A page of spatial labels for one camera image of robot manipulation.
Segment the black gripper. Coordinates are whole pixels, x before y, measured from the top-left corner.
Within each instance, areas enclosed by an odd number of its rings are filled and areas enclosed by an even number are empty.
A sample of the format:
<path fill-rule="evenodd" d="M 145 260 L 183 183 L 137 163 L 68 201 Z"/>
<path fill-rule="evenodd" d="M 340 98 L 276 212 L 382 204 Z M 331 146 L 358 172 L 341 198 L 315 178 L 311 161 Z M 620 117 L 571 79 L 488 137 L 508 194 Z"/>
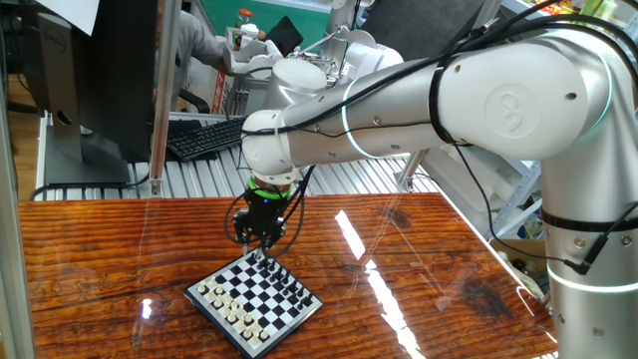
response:
<path fill-rule="evenodd" d="M 242 246 L 242 253 L 249 250 L 250 234 L 260 238 L 261 247 L 273 247 L 286 233 L 282 216 L 288 199 L 279 194 L 266 197 L 256 191 L 249 191 L 245 199 L 248 209 L 240 208 L 233 215 L 235 239 Z"/>

